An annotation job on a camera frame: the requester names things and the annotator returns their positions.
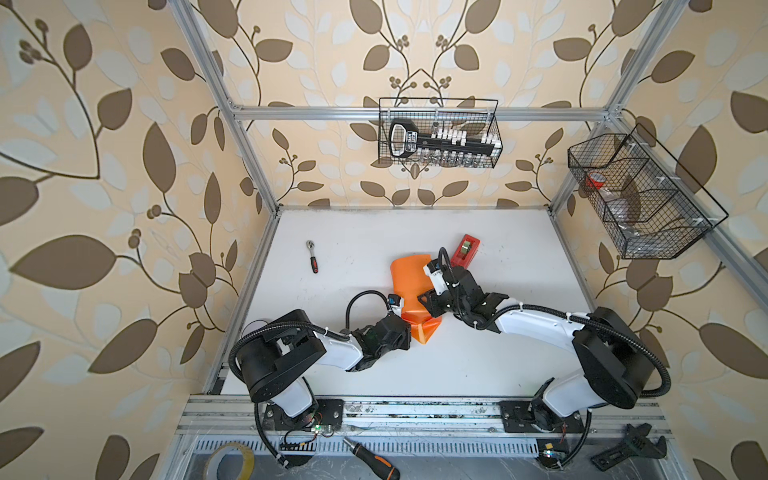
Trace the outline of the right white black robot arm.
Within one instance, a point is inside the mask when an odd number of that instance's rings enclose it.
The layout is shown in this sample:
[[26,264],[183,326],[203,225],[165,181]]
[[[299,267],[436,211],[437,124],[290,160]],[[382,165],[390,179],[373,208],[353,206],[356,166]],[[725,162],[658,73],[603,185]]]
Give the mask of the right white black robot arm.
[[532,338],[576,359],[575,370],[546,380],[519,416],[523,424],[551,432],[575,414],[586,415],[584,431],[567,453],[546,449],[539,456],[546,470],[563,470],[573,462],[586,443],[596,409],[631,410],[638,400],[662,397],[671,389],[664,361],[609,308],[572,313],[486,293],[467,269],[451,264],[445,249],[423,271],[432,286],[418,301],[431,316],[450,313],[475,331]]

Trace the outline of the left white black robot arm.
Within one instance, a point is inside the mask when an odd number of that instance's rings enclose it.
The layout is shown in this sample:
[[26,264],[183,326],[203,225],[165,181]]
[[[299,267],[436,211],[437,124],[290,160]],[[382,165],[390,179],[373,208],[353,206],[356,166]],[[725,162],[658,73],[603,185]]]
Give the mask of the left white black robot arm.
[[353,297],[380,298],[386,315],[373,325],[353,330],[349,302],[345,328],[337,333],[313,324],[305,311],[293,310],[271,322],[254,321],[228,355],[232,374],[247,387],[255,404],[255,424],[263,445],[286,469],[304,464],[319,437],[330,438],[342,425],[342,400],[317,400],[305,373],[313,366],[362,372],[385,354],[408,350],[411,325],[401,317],[404,300],[365,290]]

